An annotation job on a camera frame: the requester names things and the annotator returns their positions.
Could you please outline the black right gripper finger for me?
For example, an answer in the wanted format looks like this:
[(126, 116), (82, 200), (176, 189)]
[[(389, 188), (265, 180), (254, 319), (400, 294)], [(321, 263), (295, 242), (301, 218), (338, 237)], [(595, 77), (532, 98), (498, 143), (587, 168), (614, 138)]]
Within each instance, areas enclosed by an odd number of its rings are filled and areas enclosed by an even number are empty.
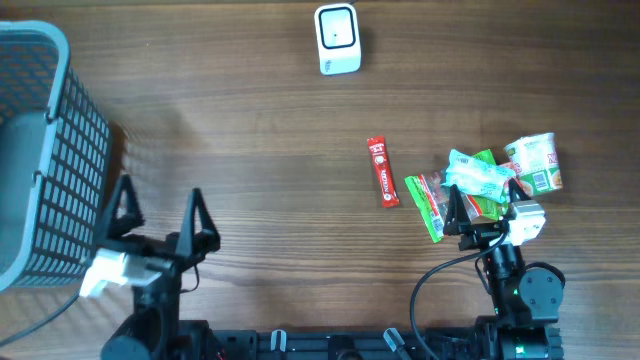
[(456, 236), (469, 233), (470, 231), (471, 220), (467, 214), (461, 192), (457, 185), (452, 185), (450, 188), (443, 233), (447, 236)]
[(530, 200), (529, 195), (522, 189), (515, 178), (509, 179), (507, 184), (510, 203)]

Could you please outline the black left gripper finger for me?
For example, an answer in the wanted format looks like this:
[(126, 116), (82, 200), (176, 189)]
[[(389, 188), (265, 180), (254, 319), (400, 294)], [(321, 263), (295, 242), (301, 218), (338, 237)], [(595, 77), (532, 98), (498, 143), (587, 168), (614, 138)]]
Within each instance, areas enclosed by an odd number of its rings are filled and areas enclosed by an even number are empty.
[(143, 226), (144, 223), (145, 219), (131, 177), (128, 174), (121, 175), (97, 222), (97, 238), (115, 239)]
[(207, 210), (200, 188), (194, 188), (188, 198), (176, 254), (183, 257), (204, 258), (220, 249), (220, 235)]

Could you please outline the green snack bag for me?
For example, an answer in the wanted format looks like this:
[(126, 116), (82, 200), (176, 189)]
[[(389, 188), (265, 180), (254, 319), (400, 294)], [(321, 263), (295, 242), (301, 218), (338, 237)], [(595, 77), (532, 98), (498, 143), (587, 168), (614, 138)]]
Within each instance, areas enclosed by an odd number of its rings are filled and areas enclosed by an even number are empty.
[[(481, 151), (471, 157), (497, 165), (490, 150)], [(443, 228), (451, 188), (442, 185), (445, 179), (445, 169), (433, 173), (408, 176), (404, 179), (434, 243), (440, 242), (445, 237)], [(461, 195), (471, 220), (478, 217), (497, 220), (504, 213), (502, 205), (507, 201), (497, 203), (484, 197), (468, 195), (463, 192), (461, 192)]]

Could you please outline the instant noodle cup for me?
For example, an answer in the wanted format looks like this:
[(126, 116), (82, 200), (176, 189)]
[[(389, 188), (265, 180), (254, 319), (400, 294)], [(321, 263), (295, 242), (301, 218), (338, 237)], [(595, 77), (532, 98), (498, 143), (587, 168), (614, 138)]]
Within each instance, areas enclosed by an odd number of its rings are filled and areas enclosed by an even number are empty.
[(563, 188), (553, 133), (521, 137), (504, 150), (529, 196)]

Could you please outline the teal snack packet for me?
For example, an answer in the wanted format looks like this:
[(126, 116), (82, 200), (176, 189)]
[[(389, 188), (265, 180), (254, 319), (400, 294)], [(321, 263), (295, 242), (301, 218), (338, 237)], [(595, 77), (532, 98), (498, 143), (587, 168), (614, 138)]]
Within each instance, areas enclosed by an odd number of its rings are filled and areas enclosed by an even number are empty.
[(506, 169), (486, 163), (453, 149), (449, 166), (444, 171), (443, 186), (457, 185), (468, 195), (480, 196), (497, 203), (505, 202), (504, 183), (510, 177)]

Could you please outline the red coffee stick sachet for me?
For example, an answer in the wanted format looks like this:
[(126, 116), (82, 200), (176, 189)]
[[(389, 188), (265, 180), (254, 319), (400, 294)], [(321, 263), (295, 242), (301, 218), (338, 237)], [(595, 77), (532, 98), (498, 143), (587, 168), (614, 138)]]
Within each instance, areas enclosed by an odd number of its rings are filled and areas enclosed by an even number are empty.
[(369, 138), (367, 145), (381, 187), (382, 206), (384, 208), (398, 206), (400, 199), (393, 182), (385, 138), (383, 136)]

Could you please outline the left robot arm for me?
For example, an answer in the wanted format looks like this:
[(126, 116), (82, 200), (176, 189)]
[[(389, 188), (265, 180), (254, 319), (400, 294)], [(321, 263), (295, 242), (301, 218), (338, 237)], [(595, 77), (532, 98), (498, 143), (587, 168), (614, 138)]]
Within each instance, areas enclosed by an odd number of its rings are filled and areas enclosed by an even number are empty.
[(135, 234), (145, 224), (131, 178), (122, 175), (96, 225), (96, 252), (80, 295), (96, 297), (112, 283), (129, 286), (133, 312), (103, 346), (103, 359), (222, 359), (206, 320), (182, 320), (182, 274), (220, 249), (221, 237), (202, 192), (194, 188), (179, 231), (164, 240)]

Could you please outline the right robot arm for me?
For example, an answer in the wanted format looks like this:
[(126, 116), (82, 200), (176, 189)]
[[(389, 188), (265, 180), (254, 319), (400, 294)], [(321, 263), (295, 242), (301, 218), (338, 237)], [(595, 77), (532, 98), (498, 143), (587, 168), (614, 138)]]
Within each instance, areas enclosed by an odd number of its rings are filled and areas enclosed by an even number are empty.
[(559, 320), (566, 278), (556, 267), (526, 263), (521, 246), (535, 239), (545, 211), (518, 183), (508, 181), (510, 202), (505, 215), (491, 223), (470, 220), (461, 191), (452, 186), (444, 233), (459, 236), (461, 251), (474, 250), (493, 316), (480, 316), (467, 330), (471, 359), (561, 359)]

